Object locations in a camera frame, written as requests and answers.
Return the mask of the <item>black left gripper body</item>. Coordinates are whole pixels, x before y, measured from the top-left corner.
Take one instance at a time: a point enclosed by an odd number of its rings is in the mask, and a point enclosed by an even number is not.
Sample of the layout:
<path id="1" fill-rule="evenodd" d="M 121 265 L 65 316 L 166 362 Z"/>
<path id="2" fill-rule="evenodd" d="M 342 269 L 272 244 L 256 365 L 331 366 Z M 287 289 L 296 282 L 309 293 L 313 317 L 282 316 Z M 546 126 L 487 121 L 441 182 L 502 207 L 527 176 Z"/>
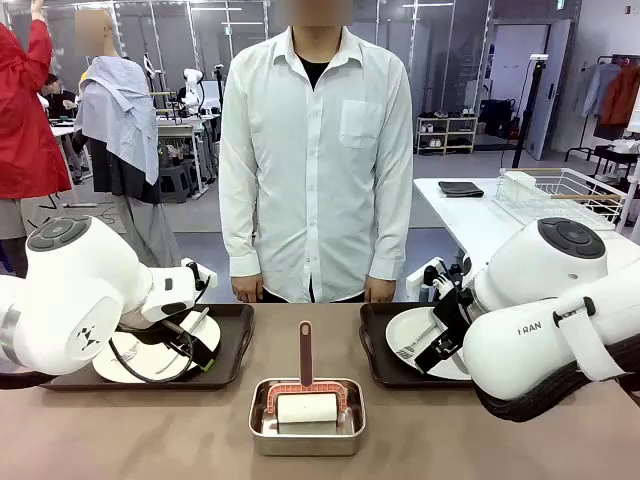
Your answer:
<path id="1" fill-rule="evenodd" d="M 195 351 L 194 337 L 171 321 L 161 321 L 147 329 L 134 330 L 133 335 L 145 345 L 164 344 L 178 354 L 192 354 Z"/>

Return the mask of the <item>person's left hand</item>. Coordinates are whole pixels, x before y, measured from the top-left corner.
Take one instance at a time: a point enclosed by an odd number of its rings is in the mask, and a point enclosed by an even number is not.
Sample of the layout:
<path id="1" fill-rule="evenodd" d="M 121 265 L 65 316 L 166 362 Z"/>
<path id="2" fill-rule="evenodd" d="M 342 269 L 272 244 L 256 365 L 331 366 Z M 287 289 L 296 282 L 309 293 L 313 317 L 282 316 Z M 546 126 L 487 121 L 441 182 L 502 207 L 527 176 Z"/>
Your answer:
<path id="1" fill-rule="evenodd" d="M 391 303 L 396 292 L 395 280 L 384 280 L 368 276 L 365 283 L 365 303 Z"/>

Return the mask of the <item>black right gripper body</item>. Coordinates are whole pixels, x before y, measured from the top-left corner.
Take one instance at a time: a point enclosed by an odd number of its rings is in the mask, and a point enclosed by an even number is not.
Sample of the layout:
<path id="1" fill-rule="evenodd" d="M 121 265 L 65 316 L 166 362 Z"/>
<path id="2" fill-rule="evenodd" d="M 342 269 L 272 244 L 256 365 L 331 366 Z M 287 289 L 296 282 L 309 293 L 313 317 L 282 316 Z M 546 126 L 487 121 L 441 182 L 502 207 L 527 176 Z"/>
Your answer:
<path id="1" fill-rule="evenodd" d="M 445 338 L 454 343 L 462 343 L 471 324 L 467 308 L 474 301 L 469 288 L 453 289 L 444 295 L 434 307 L 433 314 L 444 326 Z"/>

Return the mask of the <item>person's right hand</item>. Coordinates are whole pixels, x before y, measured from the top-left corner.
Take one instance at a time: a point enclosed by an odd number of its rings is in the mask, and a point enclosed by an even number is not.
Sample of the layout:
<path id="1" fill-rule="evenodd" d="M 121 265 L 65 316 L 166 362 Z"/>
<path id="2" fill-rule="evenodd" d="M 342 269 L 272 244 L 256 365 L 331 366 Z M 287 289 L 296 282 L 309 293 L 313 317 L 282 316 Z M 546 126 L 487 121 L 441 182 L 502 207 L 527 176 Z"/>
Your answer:
<path id="1" fill-rule="evenodd" d="M 232 291 L 242 303 L 259 303 L 263 300 L 263 277 L 261 274 L 231 278 Z"/>

